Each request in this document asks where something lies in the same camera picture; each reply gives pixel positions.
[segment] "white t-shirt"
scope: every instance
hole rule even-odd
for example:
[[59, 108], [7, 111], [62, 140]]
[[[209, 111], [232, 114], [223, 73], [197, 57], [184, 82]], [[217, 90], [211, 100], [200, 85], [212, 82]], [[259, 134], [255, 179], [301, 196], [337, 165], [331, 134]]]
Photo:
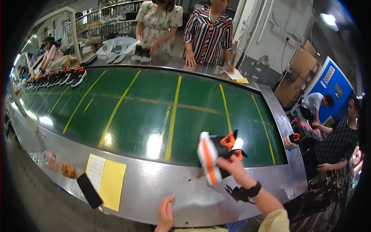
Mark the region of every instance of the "white t-shirt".
[[319, 110], [323, 97], [321, 93], [311, 93], [302, 100], [301, 106], [313, 113], [315, 109]]

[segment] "blue plastic stool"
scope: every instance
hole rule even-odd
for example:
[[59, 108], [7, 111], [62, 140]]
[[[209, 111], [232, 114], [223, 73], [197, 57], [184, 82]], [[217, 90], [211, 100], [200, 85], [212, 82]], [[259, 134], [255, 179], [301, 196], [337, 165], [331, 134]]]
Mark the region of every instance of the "blue plastic stool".
[[240, 229], [242, 229], [243, 227], [245, 227], [247, 225], [248, 221], [249, 221], [248, 219], [244, 219], [244, 220], [241, 220], [241, 221], [238, 221], [238, 222], [231, 222], [231, 223], [228, 223], [228, 224], [224, 224], [224, 228], [227, 228], [228, 232], [237, 232]]

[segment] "blue machine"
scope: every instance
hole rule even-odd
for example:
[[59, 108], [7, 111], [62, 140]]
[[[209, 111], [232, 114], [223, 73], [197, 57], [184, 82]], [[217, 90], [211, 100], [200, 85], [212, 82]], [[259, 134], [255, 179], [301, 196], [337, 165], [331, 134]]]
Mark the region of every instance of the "blue machine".
[[[334, 98], [333, 107], [326, 108], [322, 105], [319, 108], [319, 120], [322, 123], [330, 116], [334, 121], [337, 121], [343, 116], [347, 116], [348, 100], [349, 96], [353, 93], [353, 86], [330, 57], [326, 58], [322, 69], [303, 97], [315, 92], [319, 92], [323, 95], [328, 93]], [[296, 104], [292, 108], [291, 113], [295, 114], [298, 107], [300, 107], [300, 105]]]

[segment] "black patterned shirt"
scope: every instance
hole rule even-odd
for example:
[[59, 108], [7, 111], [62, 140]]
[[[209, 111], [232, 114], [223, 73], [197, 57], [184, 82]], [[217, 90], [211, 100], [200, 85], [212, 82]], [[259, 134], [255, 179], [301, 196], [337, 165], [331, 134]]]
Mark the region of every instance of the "black patterned shirt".
[[357, 146], [357, 130], [348, 126], [348, 119], [343, 117], [333, 124], [332, 133], [314, 146], [318, 164], [335, 164], [342, 159], [349, 160]]
[[192, 43], [196, 62], [215, 65], [222, 50], [232, 51], [232, 33], [233, 19], [225, 13], [213, 23], [209, 8], [195, 9], [185, 27], [183, 43]]

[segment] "striped shirt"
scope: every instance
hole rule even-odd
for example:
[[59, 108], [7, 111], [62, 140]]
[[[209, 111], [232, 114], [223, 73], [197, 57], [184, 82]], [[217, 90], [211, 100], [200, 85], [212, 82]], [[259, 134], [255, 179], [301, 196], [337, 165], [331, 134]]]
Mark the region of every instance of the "striped shirt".
[[183, 43], [192, 43], [198, 63], [215, 65], [222, 50], [232, 51], [233, 19], [225, 13], [213, 23], [209, 8], [196, 9], [184, 30]]

